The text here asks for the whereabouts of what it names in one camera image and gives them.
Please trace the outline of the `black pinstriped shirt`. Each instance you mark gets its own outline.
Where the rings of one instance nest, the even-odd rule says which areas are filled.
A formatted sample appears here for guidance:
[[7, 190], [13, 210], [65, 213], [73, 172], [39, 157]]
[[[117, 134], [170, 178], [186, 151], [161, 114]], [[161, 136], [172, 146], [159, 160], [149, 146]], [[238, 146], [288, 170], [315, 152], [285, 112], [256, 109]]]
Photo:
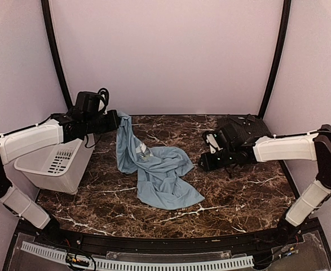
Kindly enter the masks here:
[[256, 115], [224, 115], [217, 124], [219, 128], [231, 124], [244, 142], [253, 137], [271, 136], [267, 125]]

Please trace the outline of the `light blue garment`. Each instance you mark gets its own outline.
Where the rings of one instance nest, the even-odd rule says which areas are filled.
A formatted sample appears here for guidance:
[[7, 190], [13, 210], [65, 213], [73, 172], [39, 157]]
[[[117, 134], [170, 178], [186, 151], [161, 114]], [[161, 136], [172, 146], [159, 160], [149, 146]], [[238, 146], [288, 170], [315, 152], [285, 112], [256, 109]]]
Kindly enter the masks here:
[[133, 132], [132, 118], [119, 112], [116, 135], [117, 168], [124, 174], [137, 173], [137, 197], [151, 207], [176, 210], [201, 203], [205, 197], [184, 181], [194, 165], [178, 147], [151, 147]]

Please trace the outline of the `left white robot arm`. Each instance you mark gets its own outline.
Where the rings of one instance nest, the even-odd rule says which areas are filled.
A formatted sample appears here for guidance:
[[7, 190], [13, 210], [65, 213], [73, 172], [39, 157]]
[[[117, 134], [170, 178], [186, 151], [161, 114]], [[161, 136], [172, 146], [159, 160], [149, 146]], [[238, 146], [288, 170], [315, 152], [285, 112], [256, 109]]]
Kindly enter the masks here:
[[94, 135], [119, 125], [115, 110], [82, 120], [53, 114], [44, 123], [0, 134], [0, 203], [41, 230], [50, 245], [60, 246], [64, 233], [57, 219], [22, 192], [4, 166], [13, 162], [40, 189], [76, 194], [94, 150]]

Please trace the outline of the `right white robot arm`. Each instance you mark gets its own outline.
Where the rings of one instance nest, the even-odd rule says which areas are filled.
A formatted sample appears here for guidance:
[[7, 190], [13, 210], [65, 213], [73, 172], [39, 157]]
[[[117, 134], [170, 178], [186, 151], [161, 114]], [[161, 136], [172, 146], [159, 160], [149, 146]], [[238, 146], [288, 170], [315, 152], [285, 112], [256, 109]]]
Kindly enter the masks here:
[[285, 222], [272, 233], [273, 241], [284, 245], [293, 238], [294, 228], [331, 196], [331, 126], [301, 134], [250, 136], [245, 139], [233, 124], [204, 134], [210, 147], [200, 156], [199, 166], [206, 172], [230, 165], [264, 163], [273, 160], [317, 162], [315, 180], [284, 215]]

